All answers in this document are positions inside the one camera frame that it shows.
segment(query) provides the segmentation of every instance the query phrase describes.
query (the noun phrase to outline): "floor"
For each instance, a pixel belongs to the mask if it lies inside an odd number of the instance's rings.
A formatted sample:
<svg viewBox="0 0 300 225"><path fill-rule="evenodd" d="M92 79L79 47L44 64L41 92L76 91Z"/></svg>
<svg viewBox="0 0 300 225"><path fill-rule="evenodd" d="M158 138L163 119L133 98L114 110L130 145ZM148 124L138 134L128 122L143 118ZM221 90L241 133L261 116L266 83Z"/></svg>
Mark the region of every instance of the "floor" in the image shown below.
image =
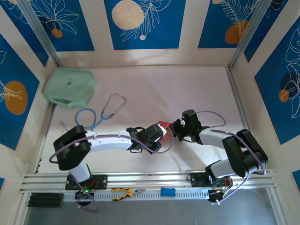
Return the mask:
<svg viewBox="0 0 300 225"><path fill-rule="evenodd" d="M75 202L62 208L29 208L25 225L275 225L265 189L242 189L219 206L207 200L99 202L86 212Z"/></svg>
<svg viewBox="0 0 300 225"><path fill-rule="evenodd" d="M89 69L97 80L97 87L87 108L98 113L112 93L126 97L127 103L111 119L105 120L94 131L105 134L128 127L148 127L159 120L174 122L187 109L211 110L225 117L227 131L242 129L239 113L232 95L224 67L200 66L144 66L107 67ZM108 105L106 114L118 107L118 100ZM62 135L63 121L70 129L76 125L75 114L79 108L57 106L50 124L39 173L63 173L48 158L54 153L53 142ZM202 125L222 124L213 114L198 116ZM82 125L89 126L93 115L84 111L78 117ZM162 141L163 149L170 144ZM128 151L108 150L86 156L85 162L93 173L117 172L167 172L203 170L219 159L225 159L222 149L175 140L166 154L150 155L148 152L131 154Z"/></svg>

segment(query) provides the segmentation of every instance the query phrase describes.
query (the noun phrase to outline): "beige circle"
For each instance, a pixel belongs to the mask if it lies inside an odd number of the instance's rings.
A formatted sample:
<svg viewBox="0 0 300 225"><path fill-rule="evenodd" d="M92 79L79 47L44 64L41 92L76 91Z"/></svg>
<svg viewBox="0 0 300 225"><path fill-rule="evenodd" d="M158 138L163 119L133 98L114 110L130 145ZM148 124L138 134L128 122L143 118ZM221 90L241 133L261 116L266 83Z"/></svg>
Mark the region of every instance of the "beige circle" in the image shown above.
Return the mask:
<svg viewBox="0 0 300 225"><path fill-rule="evenodd" d="M13 3L13 4L17 4L17 0L8 0L9 2Z"/></svg>
<svg viewBox="0 0 300 225"><path fill-rule="evenodd" d="M143 41L143 40L146 40L146 36L145 35L141 35L140 36L140 39Z"/></svg>
<svg viewBox="0 0 300 225"><path fill-rule="evenodd" d="M132 0L122 0L112 9L112 20L123 30L139 27L144 21L142 8Z"/></svg>
<svg viewBox="0 0 300 225"><path fill-rule="evenodd" d="M212 0L212 3L216 5L216 4L220 4L222 1L223 0Z"/></svg>

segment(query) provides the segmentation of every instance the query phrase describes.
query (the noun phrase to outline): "blue-handled tool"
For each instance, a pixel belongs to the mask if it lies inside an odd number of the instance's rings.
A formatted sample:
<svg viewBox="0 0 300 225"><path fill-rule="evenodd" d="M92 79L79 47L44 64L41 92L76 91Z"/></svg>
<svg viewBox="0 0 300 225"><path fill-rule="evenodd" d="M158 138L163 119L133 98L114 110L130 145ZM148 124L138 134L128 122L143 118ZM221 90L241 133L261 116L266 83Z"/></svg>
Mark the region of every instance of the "blue-handled tool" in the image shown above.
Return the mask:
<svg viewBox="0 0 300 225"><path fill-rule="evenodd" d="M171 196L171 197L175 197L176 196L176 189L174 188L164 188L162 187L160 189L160 195L161 196Z"/></svg>

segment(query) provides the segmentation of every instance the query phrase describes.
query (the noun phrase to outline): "pliers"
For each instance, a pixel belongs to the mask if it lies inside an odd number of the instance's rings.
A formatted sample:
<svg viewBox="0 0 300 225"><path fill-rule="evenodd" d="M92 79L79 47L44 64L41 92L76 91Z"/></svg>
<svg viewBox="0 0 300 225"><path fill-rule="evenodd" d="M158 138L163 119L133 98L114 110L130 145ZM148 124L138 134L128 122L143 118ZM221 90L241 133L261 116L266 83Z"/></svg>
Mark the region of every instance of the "pliers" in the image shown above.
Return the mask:
<svg viewBox="0 0 300 225"><path fill-rule="evenodd" d="M112 199L113 201L120 201L123 198L132 197L134 194L146 191L146 189L134 189L134 190L132 190L131 188L125 189L125 188L118 187L118 188L113 188L112 189L112 192L115 192L115 191L125 191L125 192L127 192L126 194L124 194L123 196L121 196L119 198L113 198Z"/></svg>

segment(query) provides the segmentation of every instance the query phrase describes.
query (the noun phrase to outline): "mint green pouch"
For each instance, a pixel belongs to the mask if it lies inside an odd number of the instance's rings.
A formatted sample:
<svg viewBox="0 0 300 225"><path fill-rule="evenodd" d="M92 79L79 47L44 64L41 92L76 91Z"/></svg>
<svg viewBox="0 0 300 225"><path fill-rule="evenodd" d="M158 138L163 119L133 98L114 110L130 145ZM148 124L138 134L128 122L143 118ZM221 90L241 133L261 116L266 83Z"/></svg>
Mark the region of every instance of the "mint green pouch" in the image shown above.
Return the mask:
<svg viewBox="0 0 300 225"><path fill-rule="evenodd" d="M85 107L92 97L97 81L90 71L57 68L45 88L44 95L55 104Z"/></svg>

